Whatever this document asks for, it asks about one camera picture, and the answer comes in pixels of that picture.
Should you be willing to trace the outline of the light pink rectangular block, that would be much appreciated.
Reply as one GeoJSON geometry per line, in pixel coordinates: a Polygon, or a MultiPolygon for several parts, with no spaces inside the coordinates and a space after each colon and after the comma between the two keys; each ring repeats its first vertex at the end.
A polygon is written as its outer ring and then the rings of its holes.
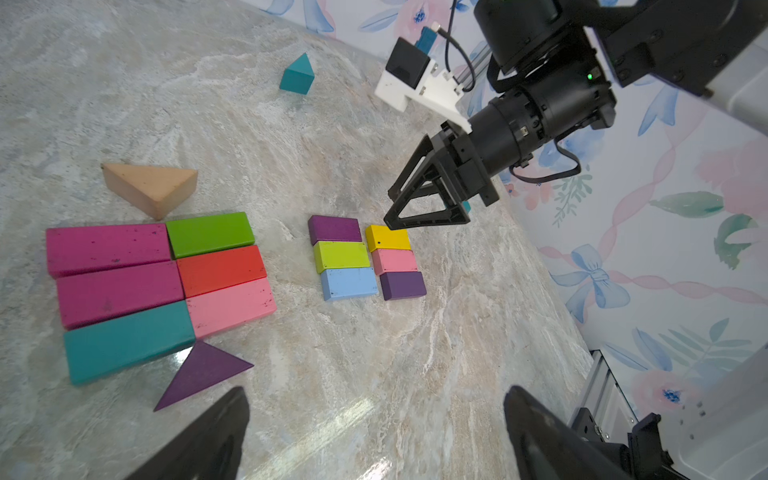
{"type": "Polygon", "coordinates": [[[194,296],[186,303],[197,340],[267,317],[277,310],[267,278],[194,296]]]}

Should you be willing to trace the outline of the natural wood triangular block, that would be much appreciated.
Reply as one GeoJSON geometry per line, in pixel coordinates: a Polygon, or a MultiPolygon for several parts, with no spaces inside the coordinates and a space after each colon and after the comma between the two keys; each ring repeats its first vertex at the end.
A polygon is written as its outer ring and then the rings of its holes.
{"type": "Polygon", "coordinates": [[[102,163],[106,186],[155,220],[162,220],[196,190],[198,171],[149,165],[102,163]]]}

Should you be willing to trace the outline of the dark purple small block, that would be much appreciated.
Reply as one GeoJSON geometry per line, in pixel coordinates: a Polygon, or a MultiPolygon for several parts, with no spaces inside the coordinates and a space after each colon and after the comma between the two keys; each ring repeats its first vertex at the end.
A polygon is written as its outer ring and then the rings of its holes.
{"type": "Polygon", "coordinates": [[[312,215],[308,220],[312,245],[326,242],[362,242],[360,225],[357,219],[312,215]]]}

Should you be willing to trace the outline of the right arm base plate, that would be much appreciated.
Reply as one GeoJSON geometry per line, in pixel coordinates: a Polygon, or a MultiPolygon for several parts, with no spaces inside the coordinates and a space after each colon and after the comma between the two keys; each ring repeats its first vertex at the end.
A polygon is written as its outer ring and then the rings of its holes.
{"type": "Polygon", "coordinates": [[[673,468],[674,461],[662,447],[661,420],[659,414],[647,415],[627,434],[627,445],[606,442],[591,411],[585,407],[576,411],[571,428],[632,479],[686,479],[673,468]]]}

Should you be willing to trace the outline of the red rectangular block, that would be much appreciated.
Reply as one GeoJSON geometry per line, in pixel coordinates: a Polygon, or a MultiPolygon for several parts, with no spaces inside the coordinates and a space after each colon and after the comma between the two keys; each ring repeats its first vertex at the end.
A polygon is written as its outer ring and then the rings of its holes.
{"type": "Polygon", "coordinates": [[[176,261],[184,294],[195,297],[267,277],[256,245],[176,261]]]}

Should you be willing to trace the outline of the magenta rectangular block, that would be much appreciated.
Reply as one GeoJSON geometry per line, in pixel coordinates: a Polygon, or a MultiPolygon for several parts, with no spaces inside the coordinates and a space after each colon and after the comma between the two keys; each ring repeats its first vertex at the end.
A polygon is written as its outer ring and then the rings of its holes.
{"type": "Polygon", "coordinates": [[[47,270],[54,278],[169,261],[162,223],[46,230],[47,270]]]}

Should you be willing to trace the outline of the green rectangular block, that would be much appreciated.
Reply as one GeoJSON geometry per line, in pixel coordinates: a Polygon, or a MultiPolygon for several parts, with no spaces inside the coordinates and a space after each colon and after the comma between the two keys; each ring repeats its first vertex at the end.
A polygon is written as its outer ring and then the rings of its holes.
{"type": "Polygon", "coordinates": [[[174,220],[166,229],[176,259],[251,246],[255,237],[245,212],[174,220]]]}

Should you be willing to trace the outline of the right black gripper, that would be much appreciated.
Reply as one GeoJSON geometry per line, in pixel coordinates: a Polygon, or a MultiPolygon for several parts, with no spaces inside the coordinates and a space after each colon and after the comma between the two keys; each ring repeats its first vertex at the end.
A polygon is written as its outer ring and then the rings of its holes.
{"type": "MultiPolygon", "coordinates": [[[[485,206],[499,200],[492,177],[503,170],[525,168],[532,159],[534,129],[526,114],[482,110],[467,133],[457,123],[442,127],[451,136],[446,146],[457,158],[455,179],[466,200],[479,196],[485,206]]],[[[392,205],[384,215],[391,230],[464,225],[470,219],[450,184],[445,169],[445,141],[440,135],[424,136],[388,190],[392,205]]]]}

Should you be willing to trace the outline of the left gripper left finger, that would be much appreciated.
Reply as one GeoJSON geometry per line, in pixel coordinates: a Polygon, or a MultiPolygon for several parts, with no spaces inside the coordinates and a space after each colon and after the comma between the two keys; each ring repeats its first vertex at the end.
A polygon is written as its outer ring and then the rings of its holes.
{"type": "Polygon", "coordinates": [[[234,387],[129,477],[235,479],[249,419],[246,392],[234,387]]]}

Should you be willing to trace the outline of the yellow small block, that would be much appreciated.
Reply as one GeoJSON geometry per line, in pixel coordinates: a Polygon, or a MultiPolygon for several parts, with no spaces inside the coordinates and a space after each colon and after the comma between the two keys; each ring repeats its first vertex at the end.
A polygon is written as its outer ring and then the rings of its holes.
{"type": "Polygon", "coordinates": [[[385,225],[370,225],[365,230],[368,249],[376,250],[411,250],[408,232],[405,229],[390,230],[385,225]]]}

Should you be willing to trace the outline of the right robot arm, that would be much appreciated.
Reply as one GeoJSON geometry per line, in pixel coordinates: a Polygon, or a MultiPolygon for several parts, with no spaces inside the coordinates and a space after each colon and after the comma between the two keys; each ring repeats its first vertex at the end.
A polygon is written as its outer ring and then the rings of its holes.
{"type": "Polygon", "coordinates": [[[472,116],[465,87],[419,45],[399,38],[376,87],[397,110],[416,102],[443,117],[389,188],[393,230],[469,222],[464,202],[499,196],[495,175],[519,177],[536,150],[615,121],[612,88],[652,76],[708,100],[757,129],[767,126],[758,89],[763,1],[480,1],[474,15],[490,51],[496,97],[472,116]]]}

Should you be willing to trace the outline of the light blue rectangular block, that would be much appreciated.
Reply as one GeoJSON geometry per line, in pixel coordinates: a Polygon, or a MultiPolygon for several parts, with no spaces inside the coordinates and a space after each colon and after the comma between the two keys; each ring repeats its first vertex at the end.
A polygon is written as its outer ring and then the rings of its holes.
{"type": "Polygon", "coordinates": [[[374,296],[378,283],[372,267],[327,269],[320,274],[326,301],[374,296]]]}

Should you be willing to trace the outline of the teal rectangular block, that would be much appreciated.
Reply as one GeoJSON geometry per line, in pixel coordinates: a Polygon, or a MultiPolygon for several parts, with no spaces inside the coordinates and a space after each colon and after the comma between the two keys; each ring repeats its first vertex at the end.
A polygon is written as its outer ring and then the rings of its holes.
{"type": "Polygon", "coordinates": [[[183,350],[195,339],[184,301],[72,330],[64,334],[69,378],[87,384],[183,350]]]}

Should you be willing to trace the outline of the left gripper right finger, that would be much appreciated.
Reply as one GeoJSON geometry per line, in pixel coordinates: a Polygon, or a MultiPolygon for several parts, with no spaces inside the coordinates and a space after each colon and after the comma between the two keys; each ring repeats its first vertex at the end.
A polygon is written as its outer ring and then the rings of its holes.
{"type": "Polygon", "coordinates": [[[627,479],[629,475],[524,388],[505,395],[504,415],[522,479],[627,479]]]}

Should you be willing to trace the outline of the lime green small block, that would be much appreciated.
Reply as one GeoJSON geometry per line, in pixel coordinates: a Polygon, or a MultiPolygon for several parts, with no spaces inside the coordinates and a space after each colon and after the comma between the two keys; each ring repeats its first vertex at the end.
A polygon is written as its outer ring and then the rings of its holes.
{"type": "Polygon", "coordinates": [[[329,269],[371,266],[366,246],[362,242],[318,241],[313,246],[313,251],[318,274],[329,269]]]}

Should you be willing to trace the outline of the hot pink rectangular block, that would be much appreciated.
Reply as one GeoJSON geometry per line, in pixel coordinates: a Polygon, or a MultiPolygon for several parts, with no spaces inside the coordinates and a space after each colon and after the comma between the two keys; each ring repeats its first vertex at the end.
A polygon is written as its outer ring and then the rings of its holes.
{"type": "Polygon", "coordinates": [[[174,261],[64,277],[56,286],[61,323],[67,331],[184,298],[174,261]]]}

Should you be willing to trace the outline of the purple triangular block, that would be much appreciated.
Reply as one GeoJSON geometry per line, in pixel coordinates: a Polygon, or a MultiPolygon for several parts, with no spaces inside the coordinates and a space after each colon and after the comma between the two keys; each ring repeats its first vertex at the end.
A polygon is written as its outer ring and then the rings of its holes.
{"type": "Polygon", "coordinates": [[[158,401],[154,412],[196,395],[252,367],[253,364],[246,360],[198,341],[158,401]]]}

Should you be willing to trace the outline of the purple rectangular block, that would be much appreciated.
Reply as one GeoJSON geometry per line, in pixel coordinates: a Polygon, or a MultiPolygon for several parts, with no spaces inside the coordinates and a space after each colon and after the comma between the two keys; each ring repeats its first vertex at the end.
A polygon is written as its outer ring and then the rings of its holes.
{"type": "Polygon", "coordinates": [[[427,294],[426,285],[421,272],[386,272],[380,276],[383,298],[402,300],[423,297],[427,294]]]}

